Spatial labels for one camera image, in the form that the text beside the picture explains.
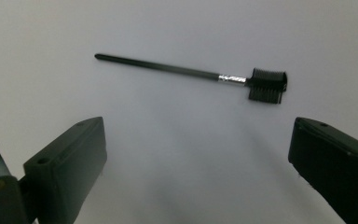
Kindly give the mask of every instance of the comb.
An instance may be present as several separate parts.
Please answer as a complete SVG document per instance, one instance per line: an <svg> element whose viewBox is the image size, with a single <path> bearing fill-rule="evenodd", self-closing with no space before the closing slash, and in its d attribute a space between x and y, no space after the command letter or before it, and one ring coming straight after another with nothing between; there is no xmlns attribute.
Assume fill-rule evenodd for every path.
<svg viewBox="0 0 358 224"><path fill-rule="evenodd" d="M145 62L105 54L95 54L95 58L102 61L123 63L164 72L206 78L218 82L248 86L251 88L249 92L250 100L270 104L280 104L282 101L282 94L286 91L287 87L287 75L285 72L271 72L255 68L252 77L246 78L226 76L213 72L205 72L162 63Z"/></svg>

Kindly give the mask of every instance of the black handle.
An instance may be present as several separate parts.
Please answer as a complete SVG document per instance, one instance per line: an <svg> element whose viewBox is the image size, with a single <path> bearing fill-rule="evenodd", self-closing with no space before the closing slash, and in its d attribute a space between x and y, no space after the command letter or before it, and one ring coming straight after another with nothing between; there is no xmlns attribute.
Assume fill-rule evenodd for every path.
<svg viewBox="0 0 358 224"><path fill-rule="evenodd" d="M145 61L139 61L139 60L133 60L128 58L121 58L116 56L110 56L105 54L95 54L95 58L98 60L104 60L108 62L114 62L114 63L124 63L124 64L130 64L133 66L143 67L143 68L149 68L149 69L155 69L159 71L164 72L171 72L176 74L183 74L183 75L189 75L192 77L204 77L212 80L218 80L219 74L217 73L211 73L211 72L204 72L200 70L194 70L184 67L177 67L162 63L150 63Z"/></svg>

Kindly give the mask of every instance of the metal ferrule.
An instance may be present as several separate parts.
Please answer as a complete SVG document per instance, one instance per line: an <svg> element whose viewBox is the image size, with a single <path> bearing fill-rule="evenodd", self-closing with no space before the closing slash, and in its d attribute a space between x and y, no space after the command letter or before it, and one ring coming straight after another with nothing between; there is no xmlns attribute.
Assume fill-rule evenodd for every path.
<svg viewBox="0 0 358 224"><path fill-rule="evenodd" d="M244 86L246 83L246 77L232 77L220 75L218 81Z"/></svg>

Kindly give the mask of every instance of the brush bristles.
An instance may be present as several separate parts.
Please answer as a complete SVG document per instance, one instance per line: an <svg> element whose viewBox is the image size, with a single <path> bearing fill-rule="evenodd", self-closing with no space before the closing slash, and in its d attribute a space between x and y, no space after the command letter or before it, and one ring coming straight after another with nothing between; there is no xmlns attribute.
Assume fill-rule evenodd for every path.
<svg viewBox="0 0 358 224"><path fill-rule="evenodd" d="M284 72L270 72L255 68L248 85L251 88L250 100L280 104L282 93L286 91L287 76Z"/></svg>
<svg viewBox="0 0 358 224"><path fill-rule="evenodd" d="M249 99L270 104L280 104L282 100L282 92L258 87L251 87L251 90L249 92Z"/></svg>

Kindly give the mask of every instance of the white table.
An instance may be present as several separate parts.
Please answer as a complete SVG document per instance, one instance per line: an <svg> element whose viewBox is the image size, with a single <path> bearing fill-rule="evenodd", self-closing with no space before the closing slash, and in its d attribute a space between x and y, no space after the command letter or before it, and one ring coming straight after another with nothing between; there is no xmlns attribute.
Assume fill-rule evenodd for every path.
<svg viewBox="0 0 358 224"><path fill-rule="evenodd" d="M281 105L97 52L289 77ZM10 171L103 116L108 162L81 223L342 223L287 154L296 117L358 139L358 1L0 1L0 151Z"/></svg>

